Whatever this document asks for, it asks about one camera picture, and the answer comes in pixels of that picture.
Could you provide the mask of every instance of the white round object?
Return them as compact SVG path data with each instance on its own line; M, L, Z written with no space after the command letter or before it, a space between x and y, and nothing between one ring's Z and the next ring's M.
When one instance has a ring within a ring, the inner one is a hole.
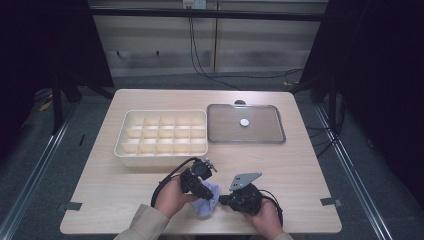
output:
M242 120L240 120L240 124L241 124L243 127L247 127L247 126L249 126L249 120L247 120L247 119L243 118Z

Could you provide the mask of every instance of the wooden tabletop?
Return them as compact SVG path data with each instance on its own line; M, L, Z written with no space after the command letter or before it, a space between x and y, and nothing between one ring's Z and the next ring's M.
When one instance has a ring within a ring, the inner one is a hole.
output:
M68 210L60 229L65 234L115 234L129 227L141 203L150 204L158 182L173 168L125 167L114 154L125 114L129 110L206 110L209 104L273 105L281 115L286 135L283 144L210 143L206 156L218 168L208 179L229 194L239 173L262 172L253 183L273 193L284 214L289 233L335 233L341 223L329 198L294 97L281 92L129 90L116 92L97 136L71 202L82 203L79 211ZM218 204L212 216L200 219L187 204L169 223L164 234L256 234L238 212Z

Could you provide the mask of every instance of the sleeve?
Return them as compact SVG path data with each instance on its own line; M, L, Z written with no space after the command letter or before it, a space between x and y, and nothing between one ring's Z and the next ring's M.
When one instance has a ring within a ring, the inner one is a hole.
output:
M275 237L274 240L293 240L293 238L288 233L282 233Z
M114 240L154 240L165 230L169 218L158 210L142 204L131 222L130 228L121 232Z

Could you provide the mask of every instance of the blue cloth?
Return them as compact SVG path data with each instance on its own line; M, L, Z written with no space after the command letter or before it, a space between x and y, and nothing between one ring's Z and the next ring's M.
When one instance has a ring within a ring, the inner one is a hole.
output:
M207 181L202 181L202 184L211 190L213 193L213 198L211 200L200 198L194 202L191 202L190 204L193 206L194 211L196 211L198 216L209 217L212 215L213 209L218 203L220 195L219 186Z

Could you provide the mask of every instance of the person's arm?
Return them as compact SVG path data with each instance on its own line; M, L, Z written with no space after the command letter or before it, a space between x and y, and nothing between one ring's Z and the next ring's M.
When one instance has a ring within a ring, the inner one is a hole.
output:
M268 199L262 199L262 207L258 214L243 215L253 224L256 231L268 240L293 240L293 238L283 231L278 219L277 210L274 203Z
M115 237L115 240L157 239L165 230L169 220L179 212L184 204L197 200L194 195L184 194L180 187L180 178L174 177L160 191L155 208L141 205L130 227Z

